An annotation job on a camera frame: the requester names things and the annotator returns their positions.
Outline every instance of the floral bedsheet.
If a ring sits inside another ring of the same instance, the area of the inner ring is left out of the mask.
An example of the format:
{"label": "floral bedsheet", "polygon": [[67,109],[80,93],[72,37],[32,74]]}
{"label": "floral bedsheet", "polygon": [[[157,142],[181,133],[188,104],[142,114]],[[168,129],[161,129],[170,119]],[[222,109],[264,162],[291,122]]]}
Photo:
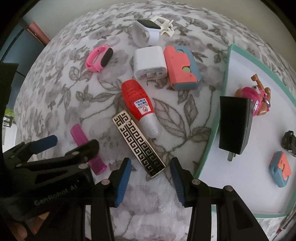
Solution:
{"label": "floral bedsheet", "polygon": [[[166,45],[185,45],[202,74],[194,91],[174,91],[166,78],[143,87],[150,96],[163,132],[151,140],[164,163],[176,156],[183,168],[195,173],[211,133],[225,72],[228,47],[234,43],[267,65],[296,97],[296,73],[256,33],[235,20],[204,8],[168,1],[112,5],[89,12],[63,28],[44,48],[29,71],[14,107],[17,128],[25,142],[48,135],[58,145],[34,160],[61,156],[76,147],[70,128],[80,123],[90,139],[100,143],[100,156],[108,169],[95,177],[107,178],[124,157],[132,158],[132,173],[123,203],[111,209],[116,240],[186,240],[191,208],[178,202],[169,168],[150,179],[116,129],[111,118],[125,109],[123,81],[133,77],[131,37],[135,19],[162,16],[174,20]],[[89,72],[85,59],[97,46],[108,44],[114,55],[100,73]],[[271,240],[282,218],[258,219]],[[212,240],[216,240],[216,214],[212,213]],[[86,236],[91,238],[90,207]]]}

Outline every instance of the beige wall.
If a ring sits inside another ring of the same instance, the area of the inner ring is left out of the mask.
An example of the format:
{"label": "beige wall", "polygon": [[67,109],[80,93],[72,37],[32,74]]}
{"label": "beige wall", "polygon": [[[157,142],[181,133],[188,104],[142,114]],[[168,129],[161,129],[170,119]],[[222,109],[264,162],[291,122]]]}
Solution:
{"label": "beige wall", "polygon": [[[41,0],[25,16],[51,39],[70,21],[89,11],[130,0]],[[268,41],[296,69],[296,43],[280,19],[260,0],[179,0],[235,19]]]}

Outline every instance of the white bottle cap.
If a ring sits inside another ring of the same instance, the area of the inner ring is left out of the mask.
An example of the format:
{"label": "white bottle cap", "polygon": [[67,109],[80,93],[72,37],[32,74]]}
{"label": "white bottle cap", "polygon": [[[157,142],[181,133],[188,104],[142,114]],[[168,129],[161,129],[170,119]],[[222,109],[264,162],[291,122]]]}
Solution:
{"label": "white bottle cap", "polygon": [[156,138],[160,136],[162,127],[154,113],[145,115],[140,119],[140,125],[144,129],[149,138]]}

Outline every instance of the white tray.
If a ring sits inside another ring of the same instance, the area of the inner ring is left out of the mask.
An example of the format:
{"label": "white tray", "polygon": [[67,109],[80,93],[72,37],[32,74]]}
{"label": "white tray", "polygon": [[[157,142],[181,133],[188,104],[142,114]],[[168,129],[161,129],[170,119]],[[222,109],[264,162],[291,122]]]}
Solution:
{"label": "white tray", "polygon": [[[279,217],[286,215],[295,202],[296,158],[281,147],[281,139],[288,130],[296,132],[296,101],[268,67],[235,45],[229,49],[222,95],[234,96],[238,88],[255,85],[250,78],[254,74],[264,87],[271,89],[270,112],[253,117],[248,144],[232,162],[227,160],[228,152],[218,147],[217,115],[203,164],[195,176],[209,186],[233,186],[258,218]],[[285,152],[292,171],[283,188],[275,184],[269,173],[271,158],[279,150]]]}

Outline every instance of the green circle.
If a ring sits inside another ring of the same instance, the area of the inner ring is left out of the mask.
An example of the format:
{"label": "green circle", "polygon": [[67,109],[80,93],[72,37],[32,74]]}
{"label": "green circle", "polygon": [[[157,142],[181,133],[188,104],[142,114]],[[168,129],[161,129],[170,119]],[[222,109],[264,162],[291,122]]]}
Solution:
{"label": "green circle", "polygon": [[191,71],[190,71],[190,68],[188,68],[188,67],[184,67],[182,70],[183,70],[184,72],[191,72]]}

